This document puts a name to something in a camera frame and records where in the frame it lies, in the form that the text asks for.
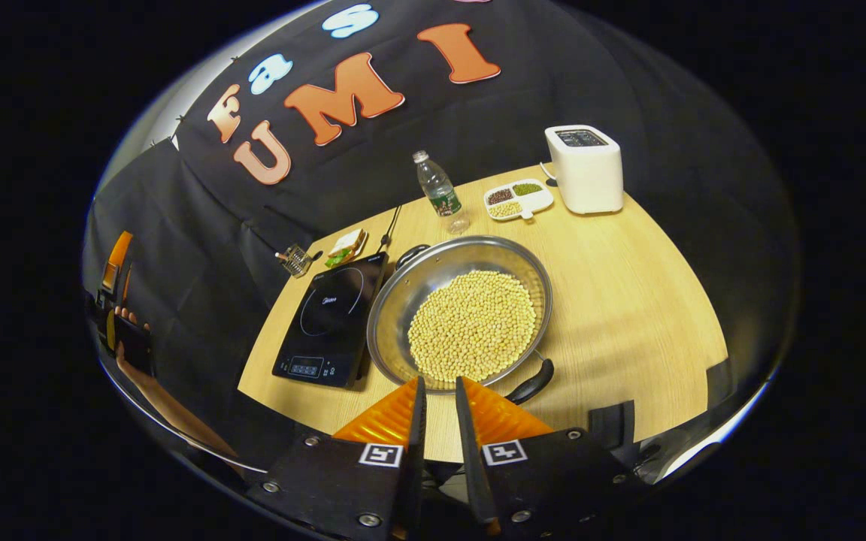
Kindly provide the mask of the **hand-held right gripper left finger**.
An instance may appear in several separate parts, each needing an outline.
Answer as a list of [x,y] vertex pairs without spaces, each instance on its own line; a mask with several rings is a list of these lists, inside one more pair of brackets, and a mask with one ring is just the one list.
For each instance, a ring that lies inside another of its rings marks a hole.
[[416,377],[359,421],[398,422],[377,434],[296,437],[245,497],[275,520],[319,540],[396,540],[418,527],[426,393]]

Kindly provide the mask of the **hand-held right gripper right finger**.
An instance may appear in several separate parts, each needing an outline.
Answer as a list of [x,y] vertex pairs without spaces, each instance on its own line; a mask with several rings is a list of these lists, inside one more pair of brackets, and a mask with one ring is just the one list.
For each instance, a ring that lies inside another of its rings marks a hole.
[[464,377],[455,405],[468,504],[498,538],[598,538],[652,493],[582,428],[554,431]]

